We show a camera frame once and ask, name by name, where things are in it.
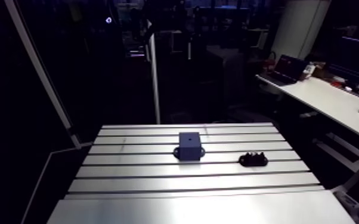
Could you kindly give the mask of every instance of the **laptop screen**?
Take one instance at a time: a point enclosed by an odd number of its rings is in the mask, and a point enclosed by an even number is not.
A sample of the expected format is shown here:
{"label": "laptop screen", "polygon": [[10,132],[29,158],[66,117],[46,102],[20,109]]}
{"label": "laptop screen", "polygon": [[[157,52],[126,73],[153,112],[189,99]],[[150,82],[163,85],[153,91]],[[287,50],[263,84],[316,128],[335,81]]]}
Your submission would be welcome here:
{"label": "laptop screen", "polygon": [[307,64],[308,63],[306,61],[287,55],[281,55],[274,71],[291,79],[298,80],[304,72]]}

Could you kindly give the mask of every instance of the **computer monitor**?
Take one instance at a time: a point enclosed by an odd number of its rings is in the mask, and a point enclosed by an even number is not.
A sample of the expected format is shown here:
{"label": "computer monitor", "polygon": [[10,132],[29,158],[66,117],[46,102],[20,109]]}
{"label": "computer monitor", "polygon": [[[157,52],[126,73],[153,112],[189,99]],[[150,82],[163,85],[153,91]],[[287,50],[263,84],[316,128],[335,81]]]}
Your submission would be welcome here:
{"label": "computer monitor", "polygon": [[299,80],[303,74],[307,62],[287,55],[281,55],[274,72],[286,75],[293,80]]}
{"label": "computer monitor", "polygon": [[359,84],[359,39],[342,37],[330,55],[329,72]]}

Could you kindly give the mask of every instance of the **white wall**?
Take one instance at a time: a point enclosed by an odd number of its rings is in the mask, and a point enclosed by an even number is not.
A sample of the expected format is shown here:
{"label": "white wall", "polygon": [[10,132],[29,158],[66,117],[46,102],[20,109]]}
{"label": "white wall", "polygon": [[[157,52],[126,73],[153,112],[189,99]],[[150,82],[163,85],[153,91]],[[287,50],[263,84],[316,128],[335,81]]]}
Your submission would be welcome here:
{"label": "white wall", "polygon": [[329,0],[289,0],[271,48],[277,54],[304,59],[312,49],[329,8]]}

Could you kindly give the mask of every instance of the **white desk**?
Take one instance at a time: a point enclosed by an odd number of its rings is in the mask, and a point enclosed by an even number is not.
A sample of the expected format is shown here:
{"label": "white desk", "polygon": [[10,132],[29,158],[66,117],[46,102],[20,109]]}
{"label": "white desk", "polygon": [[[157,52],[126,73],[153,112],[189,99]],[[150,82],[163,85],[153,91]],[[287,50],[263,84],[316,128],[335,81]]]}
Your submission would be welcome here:
{"label": "white desk", "polygon": [[[259,75],[257,78],[309,105],[359,135],[359,97],[315,77],[287,86],[278,86]],[[358,180],[359,170],[343,187],[350,189]]]}
{"label": "white desk", "polygon": [[[205,156],[178,161],[195,131]],[[251,151],[267,166],[239,165]],[[271,123],[103,126],[68,192],[48,224],[353,224]]]}

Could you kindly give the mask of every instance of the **white panel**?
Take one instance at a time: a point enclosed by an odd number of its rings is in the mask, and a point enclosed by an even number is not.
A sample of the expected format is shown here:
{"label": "white panel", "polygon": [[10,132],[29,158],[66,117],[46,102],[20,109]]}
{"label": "white panel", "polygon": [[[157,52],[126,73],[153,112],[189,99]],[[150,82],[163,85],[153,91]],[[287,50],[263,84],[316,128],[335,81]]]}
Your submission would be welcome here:
{"label": "white panel", "polygon": [[323,186],[291,186],[287,188],[259,188],[226,191],[186,191],[143,194],[67,194],[64,199],[115,199],[115,198],[177,198],[177,197],[206,197],[225,195],[268,194],[299,191],[322,191]]}
{"label": "white panel", "polygon": [[[284,141],[280,134],[202,135],[202,143]],[[178,136],[97,137],[94,144],[178,144]]]}
{"label": "white panel", "polygon": [[209,176],[196,178],[75,179],[71,184],[69,192],[168,192],[315,184],[319,184],[319,181],[312,173]]}
{"label": "white panel", "polygon": [[[235,163],[245,153],[207,153],[200,161],[180,162],[170,154],[148,155],[88,155],[83,161],[84,165],[134,165],[134,164],[194,164],[194,163]],[[270,160],[299,160],[294,151],[267,151],[264,152]]]}
{"label": "white panel", "polygon": [[[90,154],[172,154],[178,145],[94,145]],[[291,150],[286,141],[275,142],[228,142],[202,144],[207,153],[231,151]]]}
{"label": "white panel", "polygon": [[309,171],[309,168],[303,161],[273,161],[262,167],[243,167],[238,163],[165,166],[84,166],[79,169],[76,177],[139,178],[170,176],[218,176],[306,171]]}
{"label": "white panel", "polygon": [[201,135],[278,133],[275,127],[209,127],[209,128],[149,128],[149,129],[102,129],[99,136],[178,135],[180,132],[198,132]]}
{"label": "white panel", "polygon": [[311,46],[315,40],[315,30],[320,28],[321,23],[314,23],[315,15],[323,17],[326,15],[324,8],[319,7],[318,0],[290,0],[287,1],[281,22],[276,33],[272,50],[277,54],[277,60],[282,54],[304,59],[301,51],[304,45]]}
{"label": "white panel", "polygon": [[48,224],[354,224],[330,191],[226,197],[60,200]]}
{"label": "white panel", "polygon": [[103,125],[103,129],[144,129],[144,128],[190,128],[190,127],[254,127],[272,126],[272,123],[233,123],[233,124],[196,124],[196,125]]}

